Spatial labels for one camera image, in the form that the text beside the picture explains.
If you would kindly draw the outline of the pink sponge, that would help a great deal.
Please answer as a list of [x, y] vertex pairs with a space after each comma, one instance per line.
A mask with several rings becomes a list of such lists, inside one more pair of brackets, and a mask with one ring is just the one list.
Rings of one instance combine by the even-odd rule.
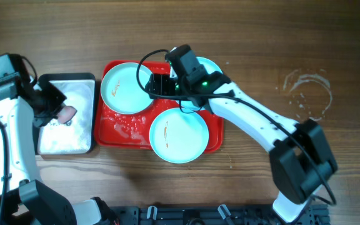
[[64, 106], [57, 114], [57, 121], [60, 124], [65, 124], [70, 121], [77, 113], [77, 110], [72, 106]]

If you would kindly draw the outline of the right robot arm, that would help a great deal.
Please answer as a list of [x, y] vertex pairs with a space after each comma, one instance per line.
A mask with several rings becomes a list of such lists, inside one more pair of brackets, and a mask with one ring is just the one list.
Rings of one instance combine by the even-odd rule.
[[268, 152], [272, 178], [279, 190], [273, 211], [285, 223], [295, 223], [317, 192], [325, 188], [334, 206], [328, 179], [338, 170], [322, 127], [314, 120], [299, 123], [281, 116], [245, 94], [209, 59], [197, 57], [184, 44], [163, 50], [168, 75], [147, 75], [139, 87], [153, 99], [188, 101], [223, 118], [253, 138]]

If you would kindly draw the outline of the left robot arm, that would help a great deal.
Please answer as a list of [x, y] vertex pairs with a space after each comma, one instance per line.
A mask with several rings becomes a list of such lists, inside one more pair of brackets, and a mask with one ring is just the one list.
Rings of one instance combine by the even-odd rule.
[[46, 186], [36, 165], [33, 129], [76, 113], [48, 81], [30, 76], [28, 59], [0, 55], [0, 224], [119, 224], [99, 197], [71, 204]]

